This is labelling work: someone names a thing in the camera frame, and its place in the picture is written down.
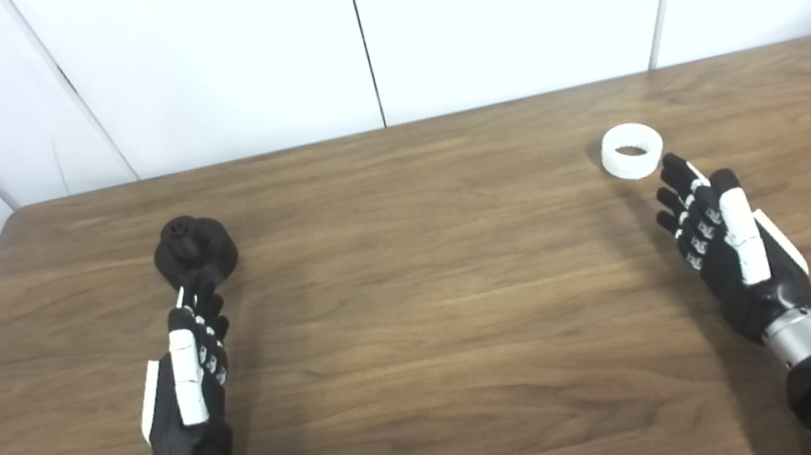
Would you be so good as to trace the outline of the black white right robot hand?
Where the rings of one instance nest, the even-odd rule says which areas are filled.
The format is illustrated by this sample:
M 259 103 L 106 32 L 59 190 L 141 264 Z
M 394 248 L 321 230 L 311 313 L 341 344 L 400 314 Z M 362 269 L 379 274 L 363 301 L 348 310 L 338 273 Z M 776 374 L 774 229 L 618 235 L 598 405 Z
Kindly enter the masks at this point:
M 731 169 L 705 176 L 672 153 L 661 169 L 657 224 L 718 299 L 728 327 L 762 344 L 775 320 L 811 311 L 811 280 L 801 252 L 751 207 Z

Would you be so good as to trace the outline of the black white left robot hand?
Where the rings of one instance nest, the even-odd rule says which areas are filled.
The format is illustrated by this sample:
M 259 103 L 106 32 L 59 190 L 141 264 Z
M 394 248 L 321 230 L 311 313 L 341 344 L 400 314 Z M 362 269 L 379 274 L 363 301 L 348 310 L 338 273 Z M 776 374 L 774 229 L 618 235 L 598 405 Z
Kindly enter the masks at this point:
M 212 283 L 188 281 L 167 316 L 167 351 L 146 364 L 141 434 L 153 455 L 232 455 L 228 320 Z

